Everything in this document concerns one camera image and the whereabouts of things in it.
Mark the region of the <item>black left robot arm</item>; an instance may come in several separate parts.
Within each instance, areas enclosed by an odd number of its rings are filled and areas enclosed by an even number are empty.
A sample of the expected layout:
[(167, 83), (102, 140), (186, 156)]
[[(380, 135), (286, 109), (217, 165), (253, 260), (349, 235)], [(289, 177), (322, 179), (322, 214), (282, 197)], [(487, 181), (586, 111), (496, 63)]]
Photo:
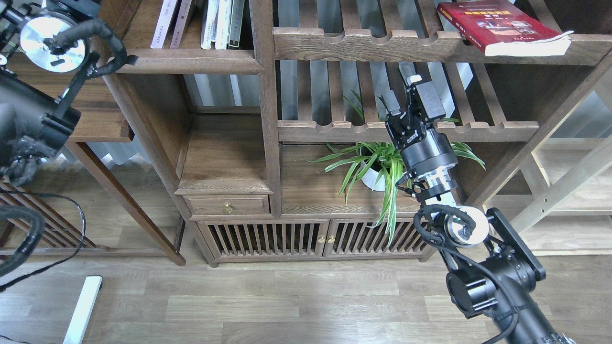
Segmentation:
[[(138, 59), (99, 16), (99, 0), (44, 0), (14, 7), (1, 2), (1, 176), (14, 187), (32, 181), (44, 158), (55, 157), (81, 116), (71, 104), (86, 80), (113, 74)], [(57, 98), (7, 69), (20, 49), (37, 67), (74, 72)]]

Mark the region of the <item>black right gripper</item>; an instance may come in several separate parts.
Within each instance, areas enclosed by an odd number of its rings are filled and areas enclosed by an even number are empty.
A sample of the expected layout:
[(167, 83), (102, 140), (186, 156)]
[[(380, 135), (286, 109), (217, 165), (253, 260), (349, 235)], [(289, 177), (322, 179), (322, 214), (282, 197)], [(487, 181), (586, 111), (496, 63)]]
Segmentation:
[(435, 86), (422, 82), (413, 62), (400, 62), (399, 70), (407, 87), (407, 110), (401, 111), (394, 91), (381, 94), (387, 110), (385, 127), (407, 169), (396, 183), (412, 179), (426, 184), (456, 184), (449, 170), (457, 165), (457, 157), (446, 135), (434, 129), (435, 120), (446, 115)]

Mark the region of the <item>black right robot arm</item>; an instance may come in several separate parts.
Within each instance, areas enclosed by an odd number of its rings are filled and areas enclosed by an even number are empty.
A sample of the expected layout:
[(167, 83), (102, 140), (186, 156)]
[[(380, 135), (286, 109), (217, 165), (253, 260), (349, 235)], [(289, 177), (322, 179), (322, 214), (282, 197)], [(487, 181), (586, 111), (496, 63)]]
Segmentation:
[(571, 344), (530, 296), (546, 272), (512, 225), (496, 208), (484, 212), (455, 202), (450, 169), (458, 161), (446, 135), (434, 127), (446, 115), (434, 84), (415, 74), (404, 85), (405, 111), (391, 92), (383, 95), (385, 126), (407, 169), (394, 181), (420, 203), (415, 229), (441, 253), (452, 302), (468, 319), (492, 318), (499, 334), (490, 344)]

